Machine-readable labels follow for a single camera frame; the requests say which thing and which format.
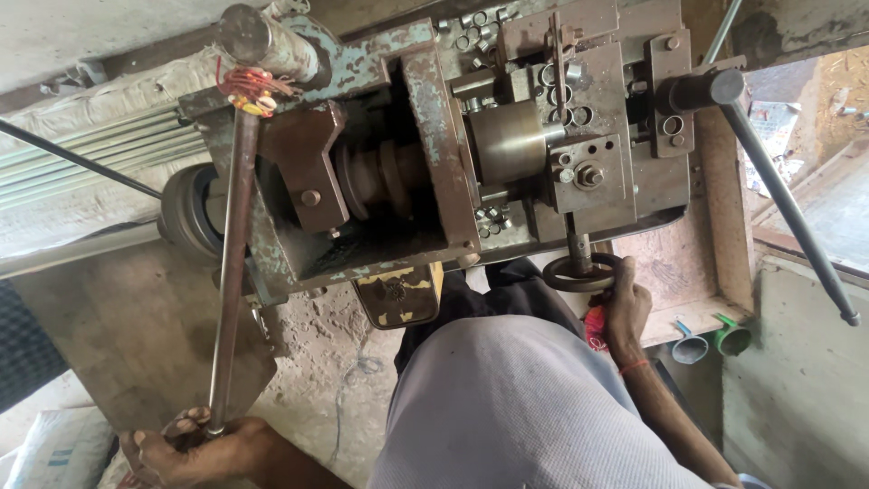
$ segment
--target red orange thread bracelet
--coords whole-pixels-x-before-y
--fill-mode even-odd
[[[632,363],[631,365],[628,365],[628,366],[622,368],[621,370],[619,370],[619,375],[625,375],[625,373],[632,371],[633,369],[637,368],[640,365],[649,365],[648,359],[644,358],[644,359],[640,360],[639,362]]]

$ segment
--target hand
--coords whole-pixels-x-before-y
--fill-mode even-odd
[[[205,441],[204,426],[210,417],[209,408],[196,407],[179,414],[162,433],[124,433],[121,447],[133,473],[152,485],[168,487],[256,476],[279,452],[275,446],[289,443],[259,418],[230,421],[227,434]],[[193,445],[198,446],[185,450]]]
[[[645,358],[640,336],[652,310],[652,294],[634,283],[637,261],[624,257],[615,271],[615,294],[606,308],[604,339],[615,364],[622,368]]]

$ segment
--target concrete wall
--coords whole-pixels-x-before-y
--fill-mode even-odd
[[[866,487],[869,328],[802,265],[766,257],[752,347],[724,364],[724,453],[773,487]],[[869,317],[869,291],[847,285]]]

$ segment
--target steel cylinder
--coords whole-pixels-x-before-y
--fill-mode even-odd
[[[468,115],[484,185],[530,177],[546,165],[547,138],[531,100]]]
[[[311,81],[320,69],[311,43],[250,5],[230,6],[218,25],[223,50],[239,64],[259,66],[297,83]]]

